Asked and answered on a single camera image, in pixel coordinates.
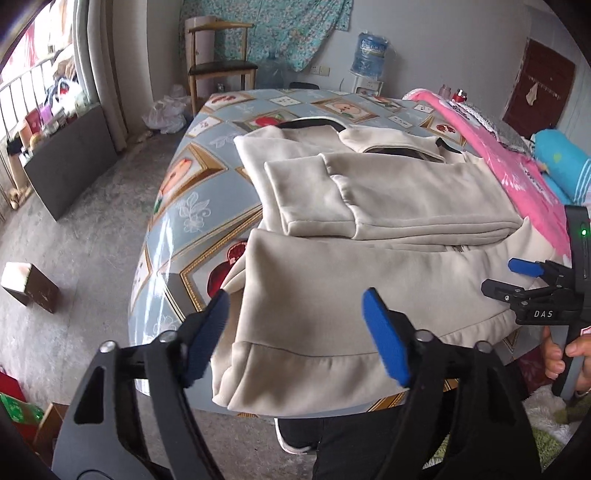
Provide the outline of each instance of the hand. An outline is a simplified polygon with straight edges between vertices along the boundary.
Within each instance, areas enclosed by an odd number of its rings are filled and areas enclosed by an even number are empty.
[[[562,361],[562,350],[552,341],[550,327],[544,327],[543,338],[542,356],[546,367],[546,377],[556,380],[565,367]],[[574,342],[568,344],[565,350],[568,356],[585,356],[583,370],[579,375],[576,390],[579,392],[587,391],[591,388],[591,335],[580,336]]]

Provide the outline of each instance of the water bottle label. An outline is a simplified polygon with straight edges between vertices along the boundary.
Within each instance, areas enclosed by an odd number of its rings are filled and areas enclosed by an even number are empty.
[[[364,55],[375,55],[377,57],[383,57],[386,52],[386,45],[383,43],[374,43],[371,40],[361,41],[361,52]]]

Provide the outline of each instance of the chair leg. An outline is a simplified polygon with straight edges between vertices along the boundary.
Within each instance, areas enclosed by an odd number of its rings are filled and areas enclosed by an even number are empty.
[[[189,88],[191,90],[191,108],[193,109],[193,117],[195,117],[199,111],[197,108],[197,79],[193,75],[189,75]]]
[[[255,89],[255,81],[256,81],[256,70],[251,70],[250,74],[248,75],[248,89],[254,90]]]

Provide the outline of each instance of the pink blanket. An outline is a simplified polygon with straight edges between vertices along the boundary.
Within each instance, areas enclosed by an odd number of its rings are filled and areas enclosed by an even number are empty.
[[[564,207],[546,186],[532,158],[507,150],[475,119],[470,119],[459,107],[454,107],[453,102],[444,100],[429,90],[413,90],[405,98],[427,102],[457,128],[484,158],[519,214],[524,218],[529,217],[532,225],[552,244],[557,253],[570,259]]]

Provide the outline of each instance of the black pants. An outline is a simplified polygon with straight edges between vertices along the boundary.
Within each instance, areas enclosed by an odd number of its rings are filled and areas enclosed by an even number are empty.
[[[443,394],[430,456],[449,433],[455,398],[455,390]],[[289,445],[316,449],[314,480],[373,480],[392,448],[401,411],[395,407],[324,419],[280,419],[279,430]]]

